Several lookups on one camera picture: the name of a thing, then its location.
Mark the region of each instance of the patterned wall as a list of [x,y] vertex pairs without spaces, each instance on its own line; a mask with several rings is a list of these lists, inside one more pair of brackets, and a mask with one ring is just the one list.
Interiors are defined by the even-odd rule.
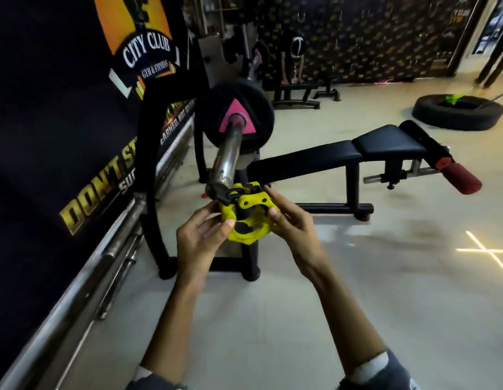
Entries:
[[281,33],[307,42],[303,79],[365,83],[445,76],[477,0],[247,0],[272,58]]

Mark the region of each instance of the person bending over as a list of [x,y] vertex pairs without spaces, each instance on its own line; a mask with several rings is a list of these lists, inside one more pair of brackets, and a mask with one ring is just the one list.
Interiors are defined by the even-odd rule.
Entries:
[[[304,53],[306,51],[306,44],[302,35],[294,30],[286,30],[281,35],[279,49],[281,51],[281,84],[302,83]],[[295,60],[300,60],[296,75],[294,73]]]
[[[329,263],[315,231],[312,216],[272,189],[268,194],[280,208],[270,209],[273,232],[283,238],[302,275],[314,286],[333,336],[346,377],[341,390],[418,390],[408,372],[386,347],[365,317],[343,280]],[[186,389],[181,383],[187,364],[190,328],[197,297],[219,246],[235,226],[220,223],[219,203],[196,210],[177,229],[177,277],[151,343],[127,390]]]
[[[481,73],[479,76],[476,78],[474,81],[475,84],[479,85],[486,79],[488,76],[489,72],[492,70],[493,65],[495,62],[499,59],[499,56],[503,53],[503,33],[501,35],[501,38],[499,38],[499,41],[497,42],[497,45],[495,45],[495,49],[493,50],[492,54],[489,57],[488,63],[483,67]],[[484,82],[483,88],[488,89],[494,82],[495,79],[499,77],[501,72],[503,71],[503,55],[497,66],[495,67],[495,70],[492,72],[492,74],[489,76],[488,80]]]

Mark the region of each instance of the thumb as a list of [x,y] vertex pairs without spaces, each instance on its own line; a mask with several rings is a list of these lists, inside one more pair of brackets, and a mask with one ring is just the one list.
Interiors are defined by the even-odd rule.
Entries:
[[277,226],[273,228],[273,231],[285,232],[293,228],[293,225],[287,220],[286,216],[284,216],[284,214],[274,206],[272,206],[268,210],[268,214],[273,219],[273,221],[276,223]]
[[229,233],[232,232],[233,228],[235,227],[235,219],[228,219],[221,224],[215,229],[215,231],[207,237],[203,244],[210,250],[213,250],[214,252],[222,245],[224,241],[229,236]]

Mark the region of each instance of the tire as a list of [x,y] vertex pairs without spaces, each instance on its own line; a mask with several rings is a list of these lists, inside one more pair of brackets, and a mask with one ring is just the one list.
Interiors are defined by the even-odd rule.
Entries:
[[503,114],[503,106],[485,98],[464,96],[455,105],[444,95],[419,97],[412,116],[431,126],[460,131],[484,131],[495,126]]

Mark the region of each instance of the beige floor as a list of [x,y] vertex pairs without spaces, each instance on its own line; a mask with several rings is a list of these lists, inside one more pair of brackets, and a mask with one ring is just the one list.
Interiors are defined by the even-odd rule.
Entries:
[[[470,78],[413,84],[341,88],[339,103],[322,99],[315,110],[276,112],[273,136],[262,157],[351,139],[410,118],[417,97],[471,93]],[[494,97],[503,77],[476,95]],[[423,389],[503,389],[503,270],[476,248],[466,230],[487,248],[503,249],[503,117],[490,131],[459,132],[427,126],[452,147],[456,161],[484,183],[462,196],[440,175],[361,186],[371,202],[370,223],[349,216],[315,218],[321,240],[386,342]],[[215,150],[208,149],[213,157]],[[362,176],[382,163],[361,165]],[[294,201],[343,202],[344,170],[275,184]],[[202,206],[193,150],[180,169],[159,216],[164,240],[175,253],[174,232]],[[248,283],[239,274],[210,274],[196,308],[191,389],[332,389],[343,371],[315,292],[297,272],[276,236],[261,240],[262,275]],[[498,254],[503,263],[503,254]],[[72,367],[65,390],[122,389],[141,359],[172,281],[161,281],[144,246],[106,321],[96,323]]]

